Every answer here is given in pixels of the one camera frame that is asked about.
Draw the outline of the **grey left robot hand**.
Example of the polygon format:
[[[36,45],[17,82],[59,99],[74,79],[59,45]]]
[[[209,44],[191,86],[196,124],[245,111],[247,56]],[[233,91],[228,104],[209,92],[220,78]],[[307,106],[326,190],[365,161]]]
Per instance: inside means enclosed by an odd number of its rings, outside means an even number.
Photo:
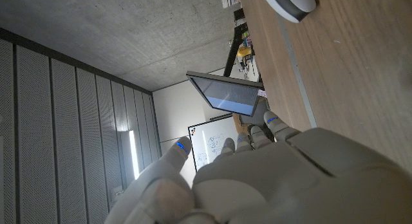
[[[177,140],[127,188],[107,223],[410,223],[411,174],[382,154],[323,128],[298,131],[275,113],[226,139],[192,183],[192,150]]]

